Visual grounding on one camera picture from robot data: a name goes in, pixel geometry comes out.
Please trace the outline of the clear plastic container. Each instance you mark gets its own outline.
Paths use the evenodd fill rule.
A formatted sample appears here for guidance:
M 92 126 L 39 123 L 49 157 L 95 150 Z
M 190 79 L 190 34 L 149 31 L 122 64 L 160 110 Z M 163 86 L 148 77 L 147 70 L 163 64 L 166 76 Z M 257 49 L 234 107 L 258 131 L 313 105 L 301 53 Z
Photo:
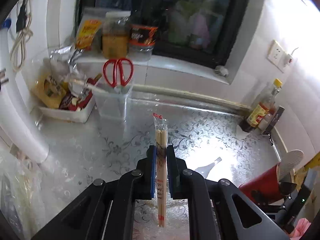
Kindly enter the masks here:
M 93 90 L 93 96 L 100 116 L 108 119 L 125 121 L 128 108 L 128 99 L 131 96 L 133 84 L 112 88 L 101 77 L 95 84 L 98 90 Z

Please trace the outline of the vinegar bottle yellow cap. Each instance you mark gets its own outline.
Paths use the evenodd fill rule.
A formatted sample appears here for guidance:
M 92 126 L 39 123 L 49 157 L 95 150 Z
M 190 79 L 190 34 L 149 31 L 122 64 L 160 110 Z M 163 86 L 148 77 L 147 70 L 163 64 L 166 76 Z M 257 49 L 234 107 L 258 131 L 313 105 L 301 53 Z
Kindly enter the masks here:
M 274 106 L 275 98 L 280 92 L 282 84 L 283 83 L 279 79 L 274 80 L 271 89 L 263 95 L 262 99 L 259 100 L 250 115 L 240 122 L 239 126 L 243 132 L 249 133 L 258 127 L 263 118 Z

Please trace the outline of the white plastic pipe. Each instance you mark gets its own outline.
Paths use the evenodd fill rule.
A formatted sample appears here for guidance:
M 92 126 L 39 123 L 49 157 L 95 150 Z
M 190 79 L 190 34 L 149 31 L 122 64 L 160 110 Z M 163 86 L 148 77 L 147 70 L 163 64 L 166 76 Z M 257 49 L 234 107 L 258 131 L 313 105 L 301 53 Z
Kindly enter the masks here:
M 31 160 L 40 164 L 49 154 L 49 145 L 23 102 L 15 80 L 8 46 L 11 19 L 1 24 L 1 128 L 10 140 Z

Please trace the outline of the red handled scissors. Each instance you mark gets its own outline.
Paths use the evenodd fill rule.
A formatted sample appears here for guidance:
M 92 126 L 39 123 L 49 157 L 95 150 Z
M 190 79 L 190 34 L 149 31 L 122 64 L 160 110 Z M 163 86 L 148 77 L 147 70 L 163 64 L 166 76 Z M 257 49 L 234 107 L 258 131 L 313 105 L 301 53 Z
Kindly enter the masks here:
M 134 66 L 130 59 L 109 59 L 103 65 L 103 77 L 107 84 L 116 88 L 117 86 L 127 86 L 134 73 Z

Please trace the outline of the crumpled tissue on sill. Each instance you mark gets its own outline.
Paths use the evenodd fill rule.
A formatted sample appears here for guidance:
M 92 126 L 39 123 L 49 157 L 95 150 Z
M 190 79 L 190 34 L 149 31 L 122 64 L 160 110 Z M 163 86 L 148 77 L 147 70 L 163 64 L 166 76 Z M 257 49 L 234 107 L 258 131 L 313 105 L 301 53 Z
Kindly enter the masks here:
M 214 70 L 214 72 L 219 75 L 219 76 L 223 76 L 223 77 L 227 77 L 229 74 L 229 71 L 227 68 L 225 68 L 224 66 L 217 66 Z

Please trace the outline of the pink sleeve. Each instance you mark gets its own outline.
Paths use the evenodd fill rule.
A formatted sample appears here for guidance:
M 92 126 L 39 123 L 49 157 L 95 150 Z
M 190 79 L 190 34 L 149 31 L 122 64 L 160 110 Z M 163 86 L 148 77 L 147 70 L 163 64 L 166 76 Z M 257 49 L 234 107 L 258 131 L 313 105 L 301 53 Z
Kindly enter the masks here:
M 301 218 L 292 232 L 291 238 L 300 239 L 304 233 L 308 230 L 311 223 L 306 218 Z

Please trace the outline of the yellow snack packet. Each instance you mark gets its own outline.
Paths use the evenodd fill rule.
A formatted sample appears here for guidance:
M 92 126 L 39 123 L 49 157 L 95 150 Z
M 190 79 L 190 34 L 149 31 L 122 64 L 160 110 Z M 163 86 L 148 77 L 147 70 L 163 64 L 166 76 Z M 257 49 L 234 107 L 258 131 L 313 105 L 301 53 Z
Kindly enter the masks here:
M 82 19 L 75 37 L 76 49 L 88 49 L 101 25 L 102 20 L 99 19 Z

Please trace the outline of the white dimpled rice paddle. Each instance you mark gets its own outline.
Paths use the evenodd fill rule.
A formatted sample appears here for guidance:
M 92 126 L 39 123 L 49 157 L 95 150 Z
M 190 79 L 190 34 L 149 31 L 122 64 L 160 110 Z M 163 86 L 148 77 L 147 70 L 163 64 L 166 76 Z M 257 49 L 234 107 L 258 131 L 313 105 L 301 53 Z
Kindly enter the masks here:
M 287 152 L 278 164 L 278 180 L 282 180 L 289 174 L 302 161 L 303 157 L 304 152 L 302 150 Z

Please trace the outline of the white tray with packets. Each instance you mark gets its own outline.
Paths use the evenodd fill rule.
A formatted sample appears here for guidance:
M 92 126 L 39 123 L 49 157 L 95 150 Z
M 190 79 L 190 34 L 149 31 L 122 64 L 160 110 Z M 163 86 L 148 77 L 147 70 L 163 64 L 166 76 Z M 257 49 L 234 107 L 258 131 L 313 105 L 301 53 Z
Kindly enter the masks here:
M 78 123 L 86 123 L 95 106 L 90 89 L 80 96 L 74 96 L 67 88 L 69 83 L 57 82 L 52 74 L 44 73 L 31 85 L 31 92 L 42 103 L 39 106 L 44 116 Z

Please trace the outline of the jar with black label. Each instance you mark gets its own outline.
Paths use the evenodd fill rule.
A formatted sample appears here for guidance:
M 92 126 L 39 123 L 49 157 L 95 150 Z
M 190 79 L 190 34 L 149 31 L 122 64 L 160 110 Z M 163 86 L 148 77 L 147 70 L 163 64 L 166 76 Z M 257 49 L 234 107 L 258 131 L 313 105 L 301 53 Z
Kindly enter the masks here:
M 156 43 L 157 30 L 153 26 L 131 25 L 128 57 L 132 61 L 149 61 Z

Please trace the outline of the wooden chopsticks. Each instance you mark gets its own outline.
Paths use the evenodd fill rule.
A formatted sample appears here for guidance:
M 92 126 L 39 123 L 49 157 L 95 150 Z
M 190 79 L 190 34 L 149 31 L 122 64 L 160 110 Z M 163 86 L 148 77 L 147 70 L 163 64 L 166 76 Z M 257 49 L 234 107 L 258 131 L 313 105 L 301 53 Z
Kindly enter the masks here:
M 163 116 L 153 113 L 156 140 L 156 186 L 158 226 L 165 227 L 166 197 L 167 197 L 167 120 Z

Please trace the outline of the pink handled knife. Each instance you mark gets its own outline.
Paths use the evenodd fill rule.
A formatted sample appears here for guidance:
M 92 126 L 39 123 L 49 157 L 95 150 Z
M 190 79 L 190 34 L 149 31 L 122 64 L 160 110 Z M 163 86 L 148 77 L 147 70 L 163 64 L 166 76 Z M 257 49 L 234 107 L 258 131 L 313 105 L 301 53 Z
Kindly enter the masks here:
M 203 176 L 204 179 L 208 177 L 208 174 L 210 171 L 214 168 L 216 164 L 218 164 L 221 161 L 221 157 L 218 157 L 213 163 L 203 166 L 203 167 L 198 167 L 195 171 L 199 173 L 201 176 Z

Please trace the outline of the black plastic ladle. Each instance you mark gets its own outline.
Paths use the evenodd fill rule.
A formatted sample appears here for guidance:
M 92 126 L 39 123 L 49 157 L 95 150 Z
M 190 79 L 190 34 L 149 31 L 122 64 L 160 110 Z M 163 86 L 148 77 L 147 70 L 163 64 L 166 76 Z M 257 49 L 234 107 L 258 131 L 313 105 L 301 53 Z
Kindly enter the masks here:
M 290 195 L 297 187 L 296 183 L 281 181 L 279 182 L 279 192 L 284 195 Z

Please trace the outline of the jar with yellow contents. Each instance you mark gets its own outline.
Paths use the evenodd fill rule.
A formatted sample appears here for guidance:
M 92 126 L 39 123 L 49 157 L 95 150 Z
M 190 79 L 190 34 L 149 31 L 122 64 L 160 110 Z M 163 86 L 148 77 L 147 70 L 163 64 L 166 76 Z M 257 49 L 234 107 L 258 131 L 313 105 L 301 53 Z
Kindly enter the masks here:
M 108 11 L 102 34 L 103 56 L 119 59 L 127 56 L 131 11 Z

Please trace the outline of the red metal utensil canister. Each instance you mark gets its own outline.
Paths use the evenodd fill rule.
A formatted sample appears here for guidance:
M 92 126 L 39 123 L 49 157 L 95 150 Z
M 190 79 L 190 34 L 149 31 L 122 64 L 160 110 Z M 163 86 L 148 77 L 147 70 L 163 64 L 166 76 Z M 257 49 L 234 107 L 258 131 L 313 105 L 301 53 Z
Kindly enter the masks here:
M 278 164 L 256 178 L 243 183 L 239 190 L 257 205 L 272 204 L 284 198 L 278 181 Z

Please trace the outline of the smartphone leaning on wall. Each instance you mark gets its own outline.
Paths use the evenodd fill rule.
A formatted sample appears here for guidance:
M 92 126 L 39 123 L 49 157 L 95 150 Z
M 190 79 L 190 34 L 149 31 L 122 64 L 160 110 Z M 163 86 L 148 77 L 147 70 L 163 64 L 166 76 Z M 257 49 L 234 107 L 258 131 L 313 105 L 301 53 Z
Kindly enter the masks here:
M 265 130 L 262 132 L 263 135 L 267 135 L 267 134 L 271 133 L 272 129 L 275 127 L 275 125 L 279 121 L 279 119 L 282 116 L 282 114 L 284 113 L 284 111 L 285 111 L 285 108 L 282 106 L 279 106 L 277 108 L 277 110 L 274 112 L 274 115 L 272 116 L 271 120 L 267 124 Z

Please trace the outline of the white wall socket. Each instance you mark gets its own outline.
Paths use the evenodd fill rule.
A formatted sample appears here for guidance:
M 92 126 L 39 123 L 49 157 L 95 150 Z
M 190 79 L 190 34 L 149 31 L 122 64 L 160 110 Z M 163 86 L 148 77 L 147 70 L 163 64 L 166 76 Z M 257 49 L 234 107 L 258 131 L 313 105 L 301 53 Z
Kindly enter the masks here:
M 281 45 L 273 40 L 272 44 L 269 48 L 267 59 L 276 67 L 279 66 L 281 58 L 284 56 L 285 50 L 281 47 Z

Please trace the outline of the clear plastic bag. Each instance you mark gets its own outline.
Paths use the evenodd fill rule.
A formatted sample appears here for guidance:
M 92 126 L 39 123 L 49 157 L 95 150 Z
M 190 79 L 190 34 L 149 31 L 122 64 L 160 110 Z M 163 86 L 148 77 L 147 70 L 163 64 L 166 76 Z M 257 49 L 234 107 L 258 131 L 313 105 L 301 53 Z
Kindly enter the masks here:
M 47 223 L 41 182 L 36 162 L 1 150 L 1 211 L 19 239 L 31 239 Z

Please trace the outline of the yellow cling film roll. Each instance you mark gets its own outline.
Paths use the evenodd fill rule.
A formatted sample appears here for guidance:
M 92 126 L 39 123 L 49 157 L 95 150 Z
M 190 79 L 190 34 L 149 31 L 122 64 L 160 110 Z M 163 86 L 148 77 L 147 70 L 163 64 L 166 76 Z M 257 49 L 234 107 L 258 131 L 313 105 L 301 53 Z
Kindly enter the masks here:
M 305 166 L 304 170 L 320 166 L 320 152 L 318 152 Z

